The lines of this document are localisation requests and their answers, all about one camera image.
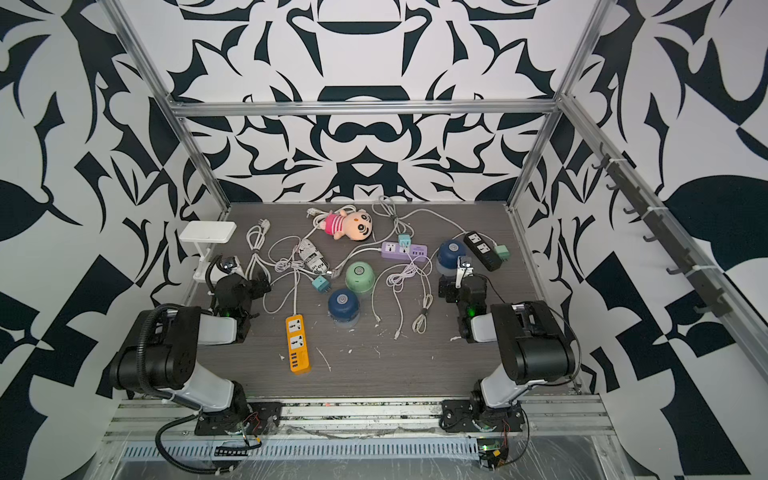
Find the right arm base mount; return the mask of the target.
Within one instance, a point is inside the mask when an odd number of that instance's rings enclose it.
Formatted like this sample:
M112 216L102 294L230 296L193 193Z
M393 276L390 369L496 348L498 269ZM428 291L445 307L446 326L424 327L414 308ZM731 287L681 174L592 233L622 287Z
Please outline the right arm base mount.
M520 406L494 409L470 400L444 400L438 425L448 433L517 433L526 423Z

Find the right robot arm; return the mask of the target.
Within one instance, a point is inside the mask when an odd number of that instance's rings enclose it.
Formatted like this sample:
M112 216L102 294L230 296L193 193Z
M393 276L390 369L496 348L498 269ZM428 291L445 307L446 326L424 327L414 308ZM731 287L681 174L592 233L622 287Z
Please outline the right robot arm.
M553 311L543 301L487 302L490 280L483 275L441 276L438 295L457 307L459 336L469 343L494 343L500 364L479 380L470 400L478 416L500 414L536 387L555 387L575 378L580 359Z

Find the teal USB charger adapter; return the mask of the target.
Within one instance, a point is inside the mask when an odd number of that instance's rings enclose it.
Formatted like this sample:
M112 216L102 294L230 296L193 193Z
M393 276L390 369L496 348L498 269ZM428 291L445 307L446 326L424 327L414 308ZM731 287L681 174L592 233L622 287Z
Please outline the teal USB charger adapter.
M403 251L408 251L411 247L412 239L407 233L401 233L398 235L398 244Z

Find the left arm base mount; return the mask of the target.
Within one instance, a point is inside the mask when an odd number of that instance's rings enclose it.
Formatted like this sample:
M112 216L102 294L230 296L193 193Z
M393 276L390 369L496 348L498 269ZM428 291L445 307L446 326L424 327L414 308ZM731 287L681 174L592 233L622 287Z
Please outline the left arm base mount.
M245 429L247 435L270 433L280 424L281 402L250 402L220 412L204 412L197 420L196 436L234 435Z

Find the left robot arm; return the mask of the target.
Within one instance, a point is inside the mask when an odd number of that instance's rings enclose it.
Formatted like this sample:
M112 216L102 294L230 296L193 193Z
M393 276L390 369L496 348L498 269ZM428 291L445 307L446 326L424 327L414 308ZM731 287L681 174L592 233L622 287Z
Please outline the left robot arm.
M213 286L211 306L162 304L139 313L109 365L113 388L172 401L205 414L247 415L243 387L198 359L200 346L245 341L254 300L271 291L264 273L251 280L237 273Z

